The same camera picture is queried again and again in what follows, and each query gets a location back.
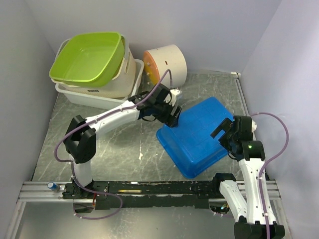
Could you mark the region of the blue plastic tub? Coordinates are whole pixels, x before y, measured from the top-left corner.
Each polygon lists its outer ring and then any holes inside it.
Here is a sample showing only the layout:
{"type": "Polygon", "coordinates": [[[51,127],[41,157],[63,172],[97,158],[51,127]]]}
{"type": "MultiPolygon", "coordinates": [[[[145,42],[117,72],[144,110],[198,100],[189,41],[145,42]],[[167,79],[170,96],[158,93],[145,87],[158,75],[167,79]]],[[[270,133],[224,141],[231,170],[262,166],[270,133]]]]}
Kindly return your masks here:
{"type": "Polygon", "coordinates": [[[163,125],[157,139],[181,174],[192,179],[227,155],[211,133],[232,113],[210,97],[180,114],[178,127],[163,125]]]}

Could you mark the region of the cream perforated basket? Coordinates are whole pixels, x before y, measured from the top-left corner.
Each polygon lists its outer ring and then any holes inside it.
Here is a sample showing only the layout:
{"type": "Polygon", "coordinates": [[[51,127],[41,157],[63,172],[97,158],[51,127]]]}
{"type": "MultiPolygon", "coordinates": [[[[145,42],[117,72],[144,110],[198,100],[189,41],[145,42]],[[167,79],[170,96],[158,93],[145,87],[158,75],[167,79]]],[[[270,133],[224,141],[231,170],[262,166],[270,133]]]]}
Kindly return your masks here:
{"type": "Polygon", "coordinates": [[[135,82],[136,63],[129,49],[129,44],[125,40],[124,36],[122,36],[122,43],[124,45],[125,52],[121,64],[114,77],[102,87],[78,87],[67,85],[56,80],[52,80],[52,82],[59,84],[60,88],[64,90],[75,93],[113,99],[128,97],[133,90],[135,82]]]}

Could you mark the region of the green plastic basin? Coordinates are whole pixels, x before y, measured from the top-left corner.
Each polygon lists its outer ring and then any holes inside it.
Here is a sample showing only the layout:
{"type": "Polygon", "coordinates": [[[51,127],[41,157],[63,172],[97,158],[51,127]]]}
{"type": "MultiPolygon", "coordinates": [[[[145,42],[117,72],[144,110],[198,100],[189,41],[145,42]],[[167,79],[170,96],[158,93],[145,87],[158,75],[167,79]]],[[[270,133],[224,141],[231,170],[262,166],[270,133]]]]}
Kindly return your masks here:
{"type": "Polygon", "coordinates": [[[72,37],[55,59],[51,79],[78,87],[101,87],[118,72],[125,47],[118,32],[91,32],[72,37]]]}

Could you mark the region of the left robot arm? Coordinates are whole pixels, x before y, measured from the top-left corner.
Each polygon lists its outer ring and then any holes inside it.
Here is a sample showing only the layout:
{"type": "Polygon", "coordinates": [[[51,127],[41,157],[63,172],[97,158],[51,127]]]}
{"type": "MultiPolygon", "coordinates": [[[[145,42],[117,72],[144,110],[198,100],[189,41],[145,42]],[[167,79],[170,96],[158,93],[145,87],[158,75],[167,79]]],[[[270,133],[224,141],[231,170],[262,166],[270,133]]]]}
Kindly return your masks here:
{"type": "Polygon", "coordinates": [[[179,89],[163,84],[131,96],[121,105],[88,118],[75,116],[66,132],[63,143],[71,163],[72,182],[65,186],[64,199],[90,198],[97,186],[91,173],[91,160],[96,154],[97,140],[102,135],[130,122],[152,116],[168,127],[177,127],[181,113],[179,89]]]}

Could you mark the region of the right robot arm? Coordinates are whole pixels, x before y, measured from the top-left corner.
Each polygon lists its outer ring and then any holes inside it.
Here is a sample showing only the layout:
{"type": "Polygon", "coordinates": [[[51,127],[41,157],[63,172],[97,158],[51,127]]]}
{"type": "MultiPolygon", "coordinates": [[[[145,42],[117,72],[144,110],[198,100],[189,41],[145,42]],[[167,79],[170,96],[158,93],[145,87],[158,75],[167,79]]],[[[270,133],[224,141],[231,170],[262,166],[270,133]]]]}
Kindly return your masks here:
{"type": "Polygon", "coordinates": [[[239,163],[246,195],[243,196],[232,174],[218,173],[211,186],[212,194],[224,197],[235,220],[237,239],[282,239],[285,227],[277,222],[272,210],[265,176],[265,152],[261,141],[254,140],[257,124],[249,116],[225,118],[211,133],[220,145],[239,163]]]}

